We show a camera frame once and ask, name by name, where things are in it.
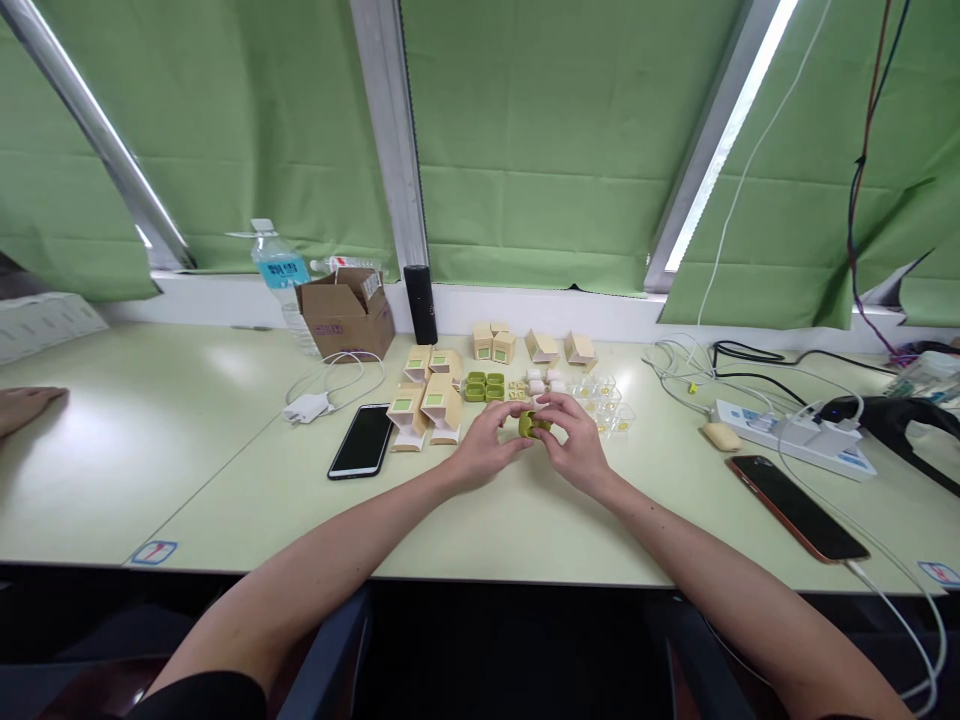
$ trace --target phone screen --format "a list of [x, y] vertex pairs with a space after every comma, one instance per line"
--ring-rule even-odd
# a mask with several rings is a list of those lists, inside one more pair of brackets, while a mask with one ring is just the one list
[[760, 455], [741, 455], [728, 461], [761, 500], [780, 515], [795, 537], [807, 549], [833, 561], [862, 560], [867, 549], [827, 512], [817, 505], [780, 468]]
[[327, 477], [346, 480], [370, 477], [380, 472], [383, 456], [390, 441], [393, 423], [387, 417], [386, 405], [364, 405], [353, 418], [347, 436], [337, 451]]

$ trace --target power adapter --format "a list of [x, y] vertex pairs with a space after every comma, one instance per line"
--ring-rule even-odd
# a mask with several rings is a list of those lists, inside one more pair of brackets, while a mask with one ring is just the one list
[[306, 425], [332, 409], [327, 393], [301, 395], [283, 409], [283, 419], [295, 425]]

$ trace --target light green desk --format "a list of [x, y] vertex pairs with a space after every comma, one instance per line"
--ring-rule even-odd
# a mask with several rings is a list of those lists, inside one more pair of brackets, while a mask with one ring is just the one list
[[276, 331], [124, 325], [0, 367], [71, 391], [0, 449], [0, 561], [122, 564], [310, 366]]
[[[257, 339], [245, 336], [245, 341]], [[391, 398], [411, 342], [410, 337], [397, 337], [385, 360], [388, 381], [363, 402], [387, 402]], [[467, 338], [441, 338], [440, 345], [453, 347], [468, 357]], [[614, 469], [793, 588], [864, 591], [845, 569], [823, 565], [808, 555], [734, 478], [723, 464], [724, 456], [699, 433], [704, 417], [671, 399], [660, 388], [652, 370], [640, 362], [646, 348], [598, 343], [597, 349], [598, 371], [618, 378], [625, 400], [639, 416], [629, 434], [605, 441]], [[468, 371], [504, 369], [472, 360], [466, 365]], [[518, 348], [513, 365], [506, 368], [507, 379], [519, 379], [528, 366], [525, 350]], [[574, 372], [563, 361], [558, 367]], [[812, 358], [805, 361], [804, 367], [864, 394], [878, 393], [886, 382], [879, 373], [829, 358]], [[345, 375], [351, 371], [349, 366], [338, 370]], [[283, 390], [297, 374], [290, 372], [287, 380], [276, 383], [274, 410], [278, 409]], [[810, 400], [839, 394], [835, 388], [799, 373], [776, 369], [770, 374]], [[362, 382], [369, 380], [372, 384], [378, 375], [376, 366], [369, 365]], [[761, 381], [753, 386], [765, 392], [771, 389]], [[709, 404], [714, 392], [748, 407], [759, 403], [715, 385], [703, 388], [696, 397]], [[466, 407], [464, 427], [481, 409], [473, 404]], [[153, 535], [157, 541], [178, 543], [162, 568], [251, 570], [318, 523], [405, 482], [452, 452], [451, 448], [426, 445], [421, 453], [388, 455], [377, 477], [330, 482], [326, 478], [327, 468], [353, 414], [353, 408], [345, 409], [296, 428], [282, 419], [270, 422]], [[227, 422], [226, 415], [218, 413], [217, 420]], [[502, 432], [512, 436], [515, 424], [508, 421]], [[930, 560], [960, 568], [960, 498], [908, 467], [879, 443], [868, 440], [864, 447], [880, 473], [867, 483], [857, 483], [800, 461], [794, 461], [792, 467], [884, 539], [911, 567], [917, 560]], [[744, 451], [772, 454], [750, 443]], [[947, 453], [948, 465], [950, 457], [956, 473], [956, 461], [960, 458], [956, 448]], [[129, 553], [133, 547], [124, 550]], [[916, 592], [892, 564], [879, 553], [874, 555], [865, 568], [882, 588]], [[926, 579], [919, 569], [916, 574], [931, 591], [940, 592], [939, 586]], [[612, 517], [553, 473], [539, 446], [523, 453], [491, 485], [439, 508], [387, 558], [376, 576], [670, 585], [669, 579]]]

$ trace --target sleeve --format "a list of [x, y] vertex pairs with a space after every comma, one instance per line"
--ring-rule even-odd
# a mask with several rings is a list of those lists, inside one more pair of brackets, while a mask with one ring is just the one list
[[127, 720], [264, 720], [267, 698], [247, 675], [216, 671], [178, 680], [138, 704]]

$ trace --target power strip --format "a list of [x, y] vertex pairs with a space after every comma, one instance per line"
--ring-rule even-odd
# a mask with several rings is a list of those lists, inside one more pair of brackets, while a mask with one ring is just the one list
[[[711, 416], [714, 422], [729, 425], [744, 440], [750, 440], [773, 450], [777, 449], [779, 438], [776, 435], [776, 428], [779, 420], [775, 420], [769, 430], [750, 427], [747, 423], [760, 417], [760, 413], [723, 400], [716, 401], [713, 410], [711, 410]], [[798, 460], [803, 460], [811, 465], [822, 467], [824, 470], [830, 470], [858, 482], [870, 480], [877, 476], [876, 469], [867, 460], [866, 455], [860, 451], [860, 448], [856, 446], [836, 455], [824, 455], [806, 445], [795, 445], [785, 440], [780, 443], [780, 449], [784, 455], [795, 457]]]

